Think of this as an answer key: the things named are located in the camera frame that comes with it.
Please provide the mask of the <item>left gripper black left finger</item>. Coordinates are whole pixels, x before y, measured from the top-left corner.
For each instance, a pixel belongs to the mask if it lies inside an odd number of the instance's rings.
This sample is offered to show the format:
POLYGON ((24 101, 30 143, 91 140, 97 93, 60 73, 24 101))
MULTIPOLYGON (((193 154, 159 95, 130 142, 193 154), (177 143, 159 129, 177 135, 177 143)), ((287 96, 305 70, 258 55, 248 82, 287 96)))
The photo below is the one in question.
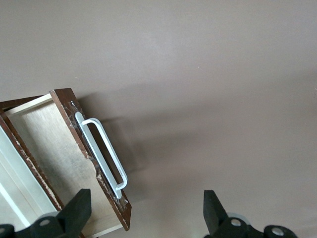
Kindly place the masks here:
POLYGON ((81 189, 57 215, 38 219, 30 227, 30 235, 32 238, 77 238, 91 213, 91 190, 81 189))

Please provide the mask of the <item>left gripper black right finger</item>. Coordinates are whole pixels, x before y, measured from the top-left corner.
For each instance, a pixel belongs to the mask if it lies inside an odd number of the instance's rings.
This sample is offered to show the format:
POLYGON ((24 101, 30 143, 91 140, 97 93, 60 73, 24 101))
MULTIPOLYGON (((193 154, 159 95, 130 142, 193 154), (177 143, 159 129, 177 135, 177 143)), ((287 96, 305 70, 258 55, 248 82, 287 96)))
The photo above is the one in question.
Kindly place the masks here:
POLYGON ((216 193, 204 191, 204 220, 208 228, 207 238, 263 238, 263 233, 238 217, 229 217, 216 193))

